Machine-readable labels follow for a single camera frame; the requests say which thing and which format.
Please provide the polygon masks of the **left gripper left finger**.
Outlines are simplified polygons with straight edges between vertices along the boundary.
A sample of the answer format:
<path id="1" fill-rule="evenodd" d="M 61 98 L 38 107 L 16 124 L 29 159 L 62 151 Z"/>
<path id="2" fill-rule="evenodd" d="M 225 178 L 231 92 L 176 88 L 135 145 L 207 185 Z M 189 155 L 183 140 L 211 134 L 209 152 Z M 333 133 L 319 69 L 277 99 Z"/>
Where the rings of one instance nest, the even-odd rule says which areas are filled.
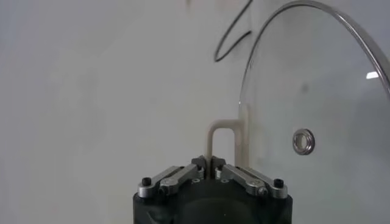
<path id="1" fill-rule="evenodd" d="M 140 198 L 152 198 L 163 189 L 165 195 L 174 195 L 187 181 L 203 180 L 206 168 L 204 156 L 193 158 L 187 166 L 171 166 L 154 177 L 144 177 L 138 184 L 136 194 Z"/>

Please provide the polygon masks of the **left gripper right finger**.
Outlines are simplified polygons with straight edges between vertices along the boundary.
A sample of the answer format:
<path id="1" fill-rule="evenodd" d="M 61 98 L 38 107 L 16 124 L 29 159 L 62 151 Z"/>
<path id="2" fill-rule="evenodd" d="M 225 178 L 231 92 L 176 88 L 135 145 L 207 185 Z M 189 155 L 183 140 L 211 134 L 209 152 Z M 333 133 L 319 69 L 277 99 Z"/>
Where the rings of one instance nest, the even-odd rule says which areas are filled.
<path id="1" fill-rule="evenodd" d="M 287 198 L 288 188 L 281 179 L 272 179 L 250 168 L 227 164 L 225 159 L 211 157 L 211 174 L 223 183 L 234 181 L 249 195 L 256 197 Z"/>

